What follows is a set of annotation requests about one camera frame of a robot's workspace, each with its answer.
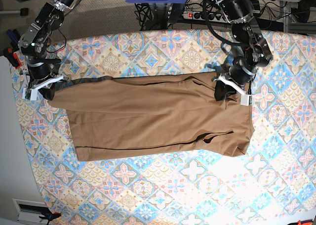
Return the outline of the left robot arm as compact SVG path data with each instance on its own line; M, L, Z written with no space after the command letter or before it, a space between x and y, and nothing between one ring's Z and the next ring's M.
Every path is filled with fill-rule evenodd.
M214 31L210 21L213 8L216 8L224 20L231 24L234 42ZM251 84L256 77L258 68L266 67L273 58L253 10L254 7L250 0L203 0L202 12L212 35L223 44L239 47L242 51L241 56L233 58L231 65L221 65L221 70L213 78L216 83L215 99L217 101L239 93L241 105L251 105Z

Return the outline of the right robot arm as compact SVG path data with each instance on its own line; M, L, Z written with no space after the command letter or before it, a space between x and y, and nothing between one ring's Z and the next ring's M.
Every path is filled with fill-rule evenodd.
M22 98L36 100L40 93L45 99L52 100L55 83L67 81L68 78L59 74L61 60L48 58L48 42L53 31L58 30L64 22L66 9L71 8L75 0L49 0L36 19L24 33L18 46L26 60L29 82L23 88Z

